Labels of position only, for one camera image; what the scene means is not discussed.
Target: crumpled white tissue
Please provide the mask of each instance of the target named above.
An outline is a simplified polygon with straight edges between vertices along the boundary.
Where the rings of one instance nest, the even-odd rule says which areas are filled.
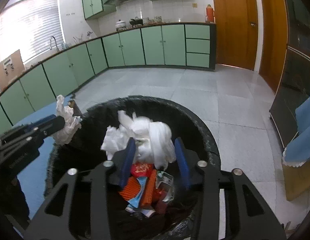
[[[111,160],[115,152],[126,148],[130,137],[135,139],[136,152],[134,163],[154,163],[155,168],[166,169],[168,163],[176,160],[175,148],[172,142],[172,131],[163,122],[153,122],[145,116],[133,118],[125,111],[118,111],[119,129],[109,126],[101,146]]]
[[[57,96],[56,103],[56,116],[62,116],[65,120],[64,128],[52,136],[55,139],[56,144],[64,145],[68,144],[78,128],[81,128],[82,121],[80,116],[73,116],[74,109],[69,106],[64,106],[64,97],[62,95]]]

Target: window blinds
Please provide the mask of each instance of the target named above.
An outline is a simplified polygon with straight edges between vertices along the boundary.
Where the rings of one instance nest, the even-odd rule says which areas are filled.
[[[64,42],[58,0],[22,0],[0,15],[1,60],[19,49],[25,62],[49,49],[51,36]]]

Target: metal bolt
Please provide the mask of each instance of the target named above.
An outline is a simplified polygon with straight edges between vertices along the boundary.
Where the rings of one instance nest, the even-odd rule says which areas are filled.
[[[114,162],[112,162],[112,161],[104,161],[103,162],[103,166],[104,167],[111,167],[113,165],[114,165]]]
[[[234,169],[233,170],[233,173],[236,175],[236,176],[240,176],[240,175],[242,175],[243,174],[243,171],[241,170],[241,169]]]
[[[197,165],[201,168],[204,168],[207,166],[207,162],[206,161],[198,161],[197,162]]]
[[[75,169],[75,168],[71,168],[71,169],[69,169],[68,171],[67,171],[67,174],[68,175],[75,175],[77,173],[77,169]]]

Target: wooden countertop edge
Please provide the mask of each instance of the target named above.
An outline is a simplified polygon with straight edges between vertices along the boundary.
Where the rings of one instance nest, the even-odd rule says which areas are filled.
[[[68,51],[69,49],[73,49],[74,47],[76,46],[79,46],[79,45],[82,45],[82,44],[85,44],[87,42],[90,42],[90,41],[94,41],[94,40],[97,40],[97,39],[101,39],[101,38],[104,38],[104,37],[107,37],[107,36],[110,36],[110,35],[113,35],[113,34],[116,34],[116,33],[121,33],[121,32],[126,32],[126,31],[130,31],[130,30],[135,30],[135,29],[142,29],[142,28],[147,28],[147,27],[153,27],[153,26],[162,26],[162,25],[178,25],[178,24],[197,24],[197,25],[216,25],[215,23],[205,23],[205,22],[175,22],[175,23],[155,23],[155,24],[148,24],[148,25],[143,25],[143,26],[139,26],[139,27],[134,27],[134,28],[130,28],[130,29],[127,29],[127,30],[120,30],[118,32],[112,32],[112,33],[108,33],[106,35],[103,35],[103,36],[100,36],[100,37],[96,37],[94,39],[90,39],[88,41],[83,41],[79,44],[75,44],[74,46],[71,46],[67,49],[64,49],[64,50],[61,50],[60,52],[57,52],[49,57],[47,57],[46,59],[42,60],[42,61],[39,61],[36,65],[30,67],[29,69],[26,69],[18,78],[16,78],[12,83],[10,83],[2,92],[0,92],[0,96],[7,90],[9,89],[13,84],[15,84],[16,81],[20,80],[24,75],[26,75],[29,71],[33,70],[34,68],[36,68],[37,66],[43,64],[45,61],[51,59],[52,57],[55,57],[57,56],[58,54],[61,54],[65,51]]]

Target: bottle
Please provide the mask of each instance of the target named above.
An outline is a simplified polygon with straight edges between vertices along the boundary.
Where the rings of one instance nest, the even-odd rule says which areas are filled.
[[[207,22],[214,22],[214,10],[210,4],[206,7]]]

